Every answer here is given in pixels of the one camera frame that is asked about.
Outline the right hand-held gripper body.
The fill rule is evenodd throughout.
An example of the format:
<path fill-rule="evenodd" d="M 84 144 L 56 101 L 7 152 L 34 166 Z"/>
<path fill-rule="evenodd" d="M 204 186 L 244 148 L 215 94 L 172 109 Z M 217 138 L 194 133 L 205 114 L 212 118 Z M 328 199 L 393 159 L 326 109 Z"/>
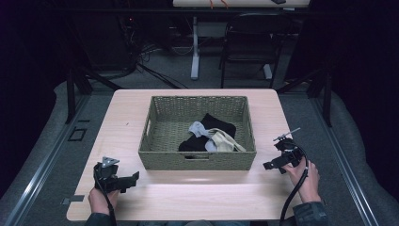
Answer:
<path fill-rule="evenodd" d="M 275 147 L 278 151 L 281 151 L 281 156 L 285 156 L 289 160 L 289 164 L 293 167 L 298 166 L 301 159 L 305 156 L 303 149 L 289 137 L 289 135 L 296 131 L 298 131 L 298 128 L 275 138 Z"/>

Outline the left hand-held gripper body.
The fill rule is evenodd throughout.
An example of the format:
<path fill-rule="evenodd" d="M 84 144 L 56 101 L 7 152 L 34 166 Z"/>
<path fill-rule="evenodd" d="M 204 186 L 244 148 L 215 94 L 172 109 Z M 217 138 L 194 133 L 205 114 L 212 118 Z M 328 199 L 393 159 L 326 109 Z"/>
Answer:
<path fill-rule="evenodd" d="M 111 191 L 121 190 L 121 179 L 117 176 L 119 160 L 104 156 L 101 162 L 98 162 L 93 168 L 94 186 L 110 193 Z"/>

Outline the person's left hand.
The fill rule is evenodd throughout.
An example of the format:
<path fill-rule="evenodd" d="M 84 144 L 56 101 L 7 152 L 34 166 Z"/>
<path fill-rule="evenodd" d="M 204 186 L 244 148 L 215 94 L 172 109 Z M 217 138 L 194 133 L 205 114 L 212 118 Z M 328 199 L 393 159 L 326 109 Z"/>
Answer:
<path fill-rule="evenodd" d="M 112 191 L 107 194 L 107 198 L 113 207 L 117 206 L 118 196 L 120 192 L 118 190 Z M 108 208 L 108 202 L 104 194 L 97 188 L 92 188 L 88 194 L 88 201 L 92 213 L 101 213 L 110 215 Z"/>

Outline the person's right hand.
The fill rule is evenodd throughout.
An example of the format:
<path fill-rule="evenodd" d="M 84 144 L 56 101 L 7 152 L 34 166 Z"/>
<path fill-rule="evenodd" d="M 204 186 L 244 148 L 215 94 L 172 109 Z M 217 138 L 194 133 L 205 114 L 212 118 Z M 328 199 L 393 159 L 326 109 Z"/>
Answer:
<path fill-rule="evenodd" d="M 307 176 L 298 189 L 300 199 L 303 202 L 320 202 L 322 200 L 318 192 L 320 175 L 315 164 L 302 158 L 298 166 L 285 165 L 282 168 L 288 172 L 294 186 L 299 183 L 303 172 L 307 170 Z"/>

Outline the grey tape strip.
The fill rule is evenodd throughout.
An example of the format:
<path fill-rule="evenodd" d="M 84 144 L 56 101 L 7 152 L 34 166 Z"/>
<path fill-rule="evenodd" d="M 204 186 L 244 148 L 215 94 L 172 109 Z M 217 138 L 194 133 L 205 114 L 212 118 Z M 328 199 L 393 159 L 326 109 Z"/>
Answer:
<path fill-rule="evenodd" d="M 68 198 L 64 198 L 61 201 L 61 205 L 70 205 L 72 202 L 82 202 L 84 200 L 84 195 L 73 195 Z"/>

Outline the beige sock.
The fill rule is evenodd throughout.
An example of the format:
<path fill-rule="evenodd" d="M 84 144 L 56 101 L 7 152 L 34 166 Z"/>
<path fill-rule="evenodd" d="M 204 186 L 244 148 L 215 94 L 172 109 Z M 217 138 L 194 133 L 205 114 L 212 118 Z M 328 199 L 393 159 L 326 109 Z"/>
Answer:
<path fill-rule="evenodd" d="M 208 152 L 245 152 L 247 149 L 241 146 L 233 137 L 218 128 L 208 131 L 209 140 L 205 143 Z"/>

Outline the black metal stand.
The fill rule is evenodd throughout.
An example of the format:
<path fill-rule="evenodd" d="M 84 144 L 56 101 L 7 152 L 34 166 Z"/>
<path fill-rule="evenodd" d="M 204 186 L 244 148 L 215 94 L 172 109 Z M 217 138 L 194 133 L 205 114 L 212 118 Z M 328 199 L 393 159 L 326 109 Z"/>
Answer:
<path fill-rule="evenodd" d="M 331 97 L 332 97 L 332 76 L 330 69 L 323 67 L 316 69 L 313 72 L 295 79 L 293 82 L 288 83 L 280 89 L 277 89 L 277 93 L 282 94 L 300 84 L 311 81 L 310 86 L 307 89 L 307 95 L 309 98 L 317 98 L 321 91 L 323 94 L 322 104 L 322 117 L 328 127 L 331 127 L 330 111 L 331 111 Z"/>
<path fill-rule="evenodd" d="M 97 80 L 113 90 L 121 89 L 121 86 L 109 81 L 87 67 L 72 67 L 67 73 L 66 80 L 68 102 L 68 116 L 66 119 L 66 124 L 70 123 L 76 114 L 75 89 L 78 89 L 83 95 L 90 95 L 92 93 L 93 87 L 88 82 L 89 78 Z"/>

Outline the green woven basket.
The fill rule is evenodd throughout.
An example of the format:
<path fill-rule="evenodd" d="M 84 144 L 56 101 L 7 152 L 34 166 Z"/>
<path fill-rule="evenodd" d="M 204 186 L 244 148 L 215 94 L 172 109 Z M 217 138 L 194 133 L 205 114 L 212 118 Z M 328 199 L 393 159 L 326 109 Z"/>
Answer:
<path fill-rule="evenodd" d="M 247 150 L 180 152 L 189 126 L 206 114 L 233 124 L 234 139 Z M 138 154 L 146 170 L 249 170 L 256 148 L 247 97 L 153 96 Z"/>

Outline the black sock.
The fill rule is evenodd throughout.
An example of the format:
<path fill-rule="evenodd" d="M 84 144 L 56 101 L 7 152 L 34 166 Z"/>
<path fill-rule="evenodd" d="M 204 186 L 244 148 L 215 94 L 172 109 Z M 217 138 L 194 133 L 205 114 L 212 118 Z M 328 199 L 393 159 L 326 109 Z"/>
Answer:
<path fill-rule="evenodd" d="M 228 122 L 221 121 L 210 114 L 206 114 L 200 121 L 204 127 L 209 131 L 212 128 L 218 128 L 223 130 L 231 137 L 235 137 L 236 127 Z M 179 146 L 180 152 L 207 152 L 204 148 L 205 142 L 208 140 L 207 137 L 196 138 L 193 134 L 192 136 L 183 141 Z"/>

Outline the grey sock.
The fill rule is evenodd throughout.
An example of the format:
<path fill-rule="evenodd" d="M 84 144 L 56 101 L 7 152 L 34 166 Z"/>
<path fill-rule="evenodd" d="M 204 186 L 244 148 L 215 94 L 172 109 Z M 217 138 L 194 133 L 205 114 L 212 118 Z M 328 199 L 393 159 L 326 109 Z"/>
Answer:
<path fill-rule="evenodd" d="M 216 152 L 217 146 L 212 140 L 212 134 L 204 127 L 200 121 L 194 121 L 188 131 L 192 133 L 196 138 L 207 137 L 208 140 L 204 144 L 204 148 L 207 152 Z"/>

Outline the black chair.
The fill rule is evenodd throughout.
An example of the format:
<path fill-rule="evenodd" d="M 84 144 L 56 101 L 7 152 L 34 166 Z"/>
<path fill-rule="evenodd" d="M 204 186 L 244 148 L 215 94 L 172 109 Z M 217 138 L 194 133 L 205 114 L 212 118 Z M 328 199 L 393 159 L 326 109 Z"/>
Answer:
<path fill-rule="evenodd" d="M 227 22 L 218 69 L 220 87 L 224 88 L 227 63 L 272 65 L 277 71 L 283 43 L 292 27 L 292 20 L 281 14 L 242 13 Z"/>

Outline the metal floor rail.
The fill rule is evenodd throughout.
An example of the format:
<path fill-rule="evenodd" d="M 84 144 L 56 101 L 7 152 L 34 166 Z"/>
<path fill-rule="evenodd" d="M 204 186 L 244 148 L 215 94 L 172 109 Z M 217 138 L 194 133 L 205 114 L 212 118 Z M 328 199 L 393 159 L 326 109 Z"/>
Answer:
<path fill-rule="evenodd" d="M 320 124 L 323 127 L 324 132 L 327 134 L 328 140 L 332 146 L 332 154 L 334 156 L 335 162 L 340 169 L 340 173 L 346 183 L 352 200 L 358 209 L 364 226 L 379 226 L 375 214 L 366 199 L 365 193 L 363 192 L 363 189 L 361 188 L 359 181 L 356 178 L 354 171 L 352 170 L 343 152 L 342 145 L 336 137 L 333 128 L 329 127 L 325 122 L 325 119 L 322 115 L 321 104 L 317 99 L 310 99 L 310 103 L 318 120 L 320 121 Z"/>
<path fill-rule="evenodd" d="M 42 129 L 31 153 L 16 175 L 6 194 L 0 199 L 0 226 L 21 226 L 40 194 L 61 155 L 67 136 L 87 108 L 90 96 L 78 98 L 75 115 L 66 123 L 66 100 L 58 98 L 55 108 Z"/>

